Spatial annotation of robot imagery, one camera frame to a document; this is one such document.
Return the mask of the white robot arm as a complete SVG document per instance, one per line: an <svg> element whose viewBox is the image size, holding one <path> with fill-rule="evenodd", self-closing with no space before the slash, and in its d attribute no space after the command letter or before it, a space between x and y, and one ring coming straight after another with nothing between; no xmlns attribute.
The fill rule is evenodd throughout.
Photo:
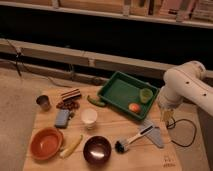
<svg viewBox="0 0 213 171"><path fill-rule="evenodd" d="M213 116L213 87L203 82L206 69L199 61L190 61L168 69L163 76L157 103L161 120L168 122L186 98Z"/></svg>

